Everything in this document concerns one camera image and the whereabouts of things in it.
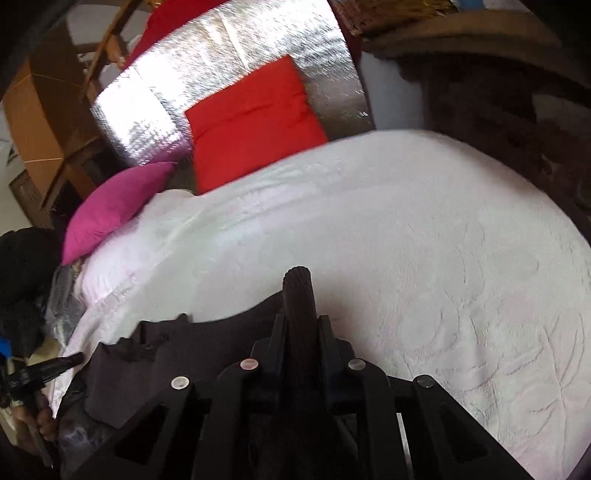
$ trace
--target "wall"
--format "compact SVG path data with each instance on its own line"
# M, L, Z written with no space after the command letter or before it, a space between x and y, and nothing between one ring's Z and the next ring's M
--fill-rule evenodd
M10 182L24 170L19 158L7 165L12 139L4 110L0 106L0 235L10 230L31 226L9 187Z

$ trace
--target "red fabric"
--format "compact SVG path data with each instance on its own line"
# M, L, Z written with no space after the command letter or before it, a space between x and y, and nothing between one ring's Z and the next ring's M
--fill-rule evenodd
M165 2L150 15L146 30L134 50L127 58L126 66L131 65L131 63L142 53L148 50L156 42L162 40L169 33L182 27L189 20L197 18L199 15L204 14L212 8L218 7L222 3L224 3L222 0L165 0ZM343 32L353 62L357 63L361 57L361 39L351 35L337 13L334 10L333 12L335 13L339 27Z
M327 142L288 56L255 70L185 114L195 145L199 193Z

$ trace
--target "blue object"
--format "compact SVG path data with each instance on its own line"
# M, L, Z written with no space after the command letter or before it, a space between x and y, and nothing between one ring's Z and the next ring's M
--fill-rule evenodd
M12 346L10 345L10 342L2 337L0 337L0 353L6 358L12 356Z
M486 8L483 0L456 0L454 3L461 10L481 10Z

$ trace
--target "white bedspread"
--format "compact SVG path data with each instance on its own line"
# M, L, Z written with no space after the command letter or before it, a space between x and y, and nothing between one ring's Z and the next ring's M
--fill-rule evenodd
M235 314L305 265L318 313L359 356L435 377L534 478L565 478L589 445L590 248L545 194L472 148L374 132L152 221L162 260L91 307L66 354L142 319Z

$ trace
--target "silver reflective insulation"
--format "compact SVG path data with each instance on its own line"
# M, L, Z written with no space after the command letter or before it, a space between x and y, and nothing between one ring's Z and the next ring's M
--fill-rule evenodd
M371 129L365 95L326 0L231 0L153 45L99 95L93 114L130 165L192 148L185 110L289 54L331 140Z

